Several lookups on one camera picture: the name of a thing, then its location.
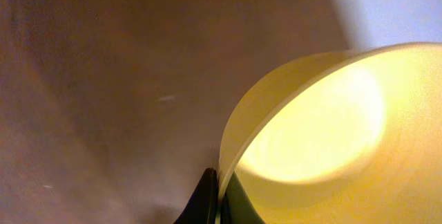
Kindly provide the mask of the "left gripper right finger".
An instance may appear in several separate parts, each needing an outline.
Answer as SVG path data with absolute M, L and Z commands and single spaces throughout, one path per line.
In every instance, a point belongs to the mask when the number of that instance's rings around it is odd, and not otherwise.
M 232 174 L 220 209 L 221 224 L 264 224 L 235 173 Z

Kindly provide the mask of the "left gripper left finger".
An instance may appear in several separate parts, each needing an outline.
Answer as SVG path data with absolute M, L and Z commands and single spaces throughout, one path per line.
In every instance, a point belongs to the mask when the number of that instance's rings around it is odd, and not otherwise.
M 206 168 L 184 210 L 174 224 L 214 224 L 218 210 L 218 177 Z

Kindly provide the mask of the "yellow bowl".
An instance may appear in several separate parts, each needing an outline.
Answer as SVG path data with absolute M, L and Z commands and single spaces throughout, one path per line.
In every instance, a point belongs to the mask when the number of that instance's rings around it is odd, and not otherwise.
M 441 45 L 295 59 L 239 101 L 220 145 L 265 223 L 441 222 Z

